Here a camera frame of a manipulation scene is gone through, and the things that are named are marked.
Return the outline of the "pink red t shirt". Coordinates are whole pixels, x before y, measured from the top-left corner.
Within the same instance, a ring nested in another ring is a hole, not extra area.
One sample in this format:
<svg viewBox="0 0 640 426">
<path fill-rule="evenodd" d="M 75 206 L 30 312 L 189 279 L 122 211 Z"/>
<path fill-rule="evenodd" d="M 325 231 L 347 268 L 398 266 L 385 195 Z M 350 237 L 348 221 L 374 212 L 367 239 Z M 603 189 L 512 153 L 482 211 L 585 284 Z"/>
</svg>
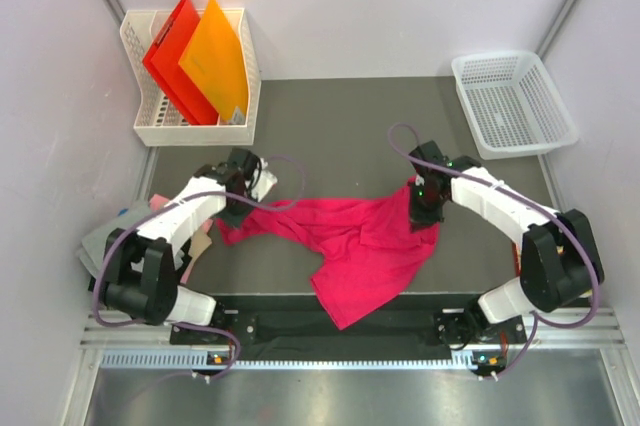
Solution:
<svg viewBox="0 0 640 426">
<path fill-rule="evenodd" d="M 231 246 L 258 235 L 275 235 L 323 257 L 310 283 L 334 325 L 344 330 L 404 292 L 435 253 L 440 227 L 414 230 L 409 188 L 377 199 L 302 199 L 285 209 L 254 209 L 237 227 L 218 219 Z"/>
</svg>

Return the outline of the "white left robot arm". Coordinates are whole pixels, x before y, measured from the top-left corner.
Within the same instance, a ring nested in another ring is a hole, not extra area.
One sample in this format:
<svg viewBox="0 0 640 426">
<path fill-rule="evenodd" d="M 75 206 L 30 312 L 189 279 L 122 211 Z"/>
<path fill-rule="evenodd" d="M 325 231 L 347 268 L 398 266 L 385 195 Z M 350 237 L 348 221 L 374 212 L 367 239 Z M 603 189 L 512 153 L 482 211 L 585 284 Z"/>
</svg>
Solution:
<svg viewBox="0 0 640 426">
<path fill-rule="evenodd" d="M 225 316 L 216 312 L 213 297 L 181 284 L 187 266 L 178 267 L 177 258 L 191 257 L 188 247 L 208 220 L 240 226 L 276 184 L 267 161 L 244 148 L 234 147 L 216 166 L 199 168 L 166 205 L 109 234 L 94 305 L 128 315 L 131 324 L 188 323 L 203 341 L 220 340 Z"/>
</svg>

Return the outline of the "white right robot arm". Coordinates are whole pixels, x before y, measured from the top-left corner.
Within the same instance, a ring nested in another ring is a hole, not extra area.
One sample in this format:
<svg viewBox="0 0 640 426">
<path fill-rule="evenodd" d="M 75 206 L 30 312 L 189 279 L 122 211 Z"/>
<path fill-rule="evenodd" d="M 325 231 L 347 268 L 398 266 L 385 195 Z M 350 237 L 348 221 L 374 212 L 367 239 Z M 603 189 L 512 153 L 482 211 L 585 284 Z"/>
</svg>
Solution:
<svg viewBox="0 0 640 426">
<path fill-rule="evenodd" d="M 469 156 L 449 159 L 433 141 L 409 154 L 416 177 L 409 183 L 409 223 L 414 231 L 439 224 L 446 202 L 462 206 L 505 234 L 519 248 L 516 278 L 473 299 L 458 316 L 462 342 L 487 342 L 504 323 L 534 311 L 550 313 L 605 279 L 591 224 L 580 211 L 559 212 L 520 195 Z"/>
</svg>

